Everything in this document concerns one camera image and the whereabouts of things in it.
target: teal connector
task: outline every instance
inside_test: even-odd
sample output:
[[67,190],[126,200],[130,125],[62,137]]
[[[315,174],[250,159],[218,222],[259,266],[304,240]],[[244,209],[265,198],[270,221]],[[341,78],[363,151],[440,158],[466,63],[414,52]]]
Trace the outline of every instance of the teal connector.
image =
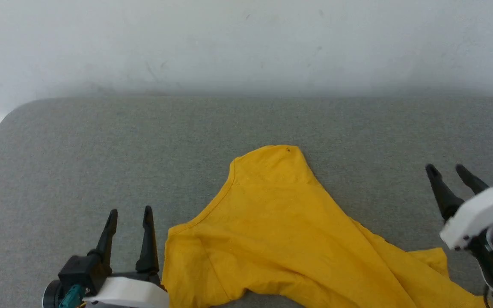
[[81,305],[82,299],[85,296],[83,287],[78,284],[72,285],[66,296],[58,305],[58,308],[77,308]]

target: gray table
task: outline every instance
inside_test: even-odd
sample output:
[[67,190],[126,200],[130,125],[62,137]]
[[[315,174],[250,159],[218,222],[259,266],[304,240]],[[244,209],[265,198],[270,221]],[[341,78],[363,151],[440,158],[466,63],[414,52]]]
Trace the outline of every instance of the gray table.
[[[196,216],[229,162],[267,144],[300,146],[348,215],[405,250],[442,246],[424,166],[450,187],[462,162],[493,185],[493,98],[76,98],[27,104],[0,125],[0,307],[35,307],[72,254],[96,245],[119,210],[112,266],[138,258],[143,207],[152,205],[159,260],[168,228]],[[452,279],[483,281],[465,253]],[[248,293],[233,307],[295,306]]]

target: yellow garment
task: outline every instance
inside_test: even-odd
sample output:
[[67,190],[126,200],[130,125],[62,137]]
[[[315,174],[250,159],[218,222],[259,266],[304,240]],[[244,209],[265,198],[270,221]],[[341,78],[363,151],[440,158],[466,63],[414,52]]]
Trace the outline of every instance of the yellow garment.
[[314,308],[484,307],[450,281],[442,249],[407,253],[350,219],[295,146],[236,158],[207,208],[169,230],[165,254],[172,308],[247,289]]

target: yellow shirt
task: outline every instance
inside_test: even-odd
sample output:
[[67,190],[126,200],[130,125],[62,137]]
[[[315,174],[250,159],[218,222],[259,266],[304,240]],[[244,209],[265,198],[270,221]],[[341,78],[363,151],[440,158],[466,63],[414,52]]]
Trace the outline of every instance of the yellow shirt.
[[450,281],[442,249],[405,252],[350,219],[300,149],[236,158],[192,221],[169,230],[163,284],[172,308],[280,294],[306,307],[481,308]]

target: white wall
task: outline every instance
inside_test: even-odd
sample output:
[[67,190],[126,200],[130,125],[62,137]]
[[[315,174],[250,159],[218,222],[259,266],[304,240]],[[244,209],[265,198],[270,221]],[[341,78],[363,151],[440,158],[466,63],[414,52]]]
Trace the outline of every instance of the white wall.
[[0,0],[0,114],[113,93],[493,95],[493,1]]

